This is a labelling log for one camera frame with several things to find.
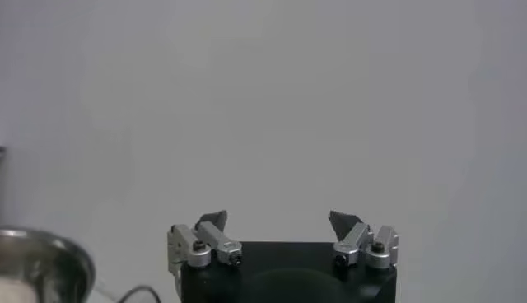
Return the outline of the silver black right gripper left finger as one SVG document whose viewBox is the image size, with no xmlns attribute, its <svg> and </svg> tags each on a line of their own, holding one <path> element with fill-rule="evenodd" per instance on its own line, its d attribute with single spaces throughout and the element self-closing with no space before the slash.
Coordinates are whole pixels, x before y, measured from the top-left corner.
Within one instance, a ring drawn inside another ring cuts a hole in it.
<svg viewBox="0 0 527 303">
<path fill-rule="evenodd" d="M 167 231 L 168 271 L 177 276 L 186 264 L 206 268 L 216 255 L 219 263 L 238 267 L 242 263 L 242 244 L 225 233 L 226 210 L 203 214 L 193 227 L 177 224 Z"/>
</svg>

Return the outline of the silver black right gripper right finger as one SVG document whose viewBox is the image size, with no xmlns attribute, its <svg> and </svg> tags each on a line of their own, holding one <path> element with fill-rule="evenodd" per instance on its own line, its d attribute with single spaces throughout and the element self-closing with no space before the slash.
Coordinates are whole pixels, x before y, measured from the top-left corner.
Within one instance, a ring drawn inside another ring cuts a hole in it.
<svg viewBox="0 0 527 303">
<path fill-rule="evenodd" d="M 337 236 L 333 244 L 333 262 L 338 268 L 349 268 L 365 259 L 375 270 L 396 267 L 399 261 L 399 235 L 392 226 L 382 226 L 376 234 L 356 215 L 337 211 L 329 213 L 329 221 Z"/>
</svg>

